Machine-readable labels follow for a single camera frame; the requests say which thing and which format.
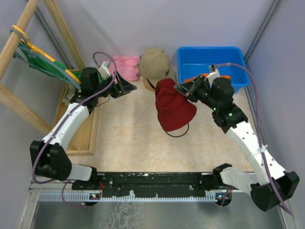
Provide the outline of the beige cap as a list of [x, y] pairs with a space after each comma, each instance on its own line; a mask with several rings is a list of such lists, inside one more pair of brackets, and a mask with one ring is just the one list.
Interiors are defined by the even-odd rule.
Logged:
[[147, 48], [141, 55], [138, 70], [142, 77], [158, 82], [171, 78], [176, 80], [176, 74], [171, 66], [168, 54], [159, 47]]

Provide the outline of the wooden hat stand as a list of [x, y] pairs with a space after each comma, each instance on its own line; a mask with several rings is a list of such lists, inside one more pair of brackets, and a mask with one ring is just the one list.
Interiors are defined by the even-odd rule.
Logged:
[[[149, 86], [149, 84], [147, 83], [146, 81], [147, 78], [144, 78], [143, 79], [143, 85], [146, 89], [150, 90], [150, 91], [153, 91], [152, 88]], [[157, 80], [155, 79], [149, 79], [149, 81], [156, 87], [157, 85]]]

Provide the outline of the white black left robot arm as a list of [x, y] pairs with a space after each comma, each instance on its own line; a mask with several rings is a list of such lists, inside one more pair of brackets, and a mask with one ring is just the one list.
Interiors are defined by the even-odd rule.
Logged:
[[106, 68], [87, 67], [81, 71], [80, 89], [75, 91], [70, 104], [55, 127], [41, 140], [30, 145], [32, 180], [37, 184], [37, 176], [46, 182], [82, 181], [89, 189], [99, 184], [99, 177], [90, 166], [73, 164], [66, 150], [81, 124], [90, 116], [101, 97], [119, 98], [137, 87], [121, 77], [118, 72], [110, 74]]

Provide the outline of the dark red cap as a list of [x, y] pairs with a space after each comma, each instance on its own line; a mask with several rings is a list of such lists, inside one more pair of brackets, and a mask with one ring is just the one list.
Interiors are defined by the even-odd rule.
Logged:
[[155, 88], [157, 118], [166, 132], [178, 130], [189, 124], [196, 115], [197, 108], [175, 88], [171, 78], [159, 81]]

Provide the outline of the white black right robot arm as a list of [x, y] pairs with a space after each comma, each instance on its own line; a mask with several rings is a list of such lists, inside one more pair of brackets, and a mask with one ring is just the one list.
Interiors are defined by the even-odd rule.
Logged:
[[239, 147], [255, 175], [223, 164], [213, 170], [213, 184], [219, 188], [235, 187], [251, 196], [262, 211], [282, 205], [290, 199], [300, 181], [296, 172], [287, 172], [260, 146], [258, 132], [252, 129], [244, 112], [233, 103], [234, 89], [230, 79], [217, 77], [212, 83], [199, 75], [194, 80], [176, 84], [175, 90], [190, 102], [202, 102], [212, 109], [214, 122]]

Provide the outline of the orange cap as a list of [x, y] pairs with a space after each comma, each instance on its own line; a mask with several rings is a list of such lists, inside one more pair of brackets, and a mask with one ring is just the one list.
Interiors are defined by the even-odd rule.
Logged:
[[[203, 73], [203, 75], [204, 75], [204, 77], [208, 77], [209, 74]], [[220, 77], [221, 78], [226, 78], [226, 79], [229, 79], [229, 80], [231, 79], [231, 77], [229, 75], [220, 75]], [[196, 78], [197, 78], [197, 76], [189, 78], [189, 79], [185, 79], [183, 83], [188, 83], [188, 82], [190, 82], [190, 81], [192, 81], [192, 80], [194, 80]]]

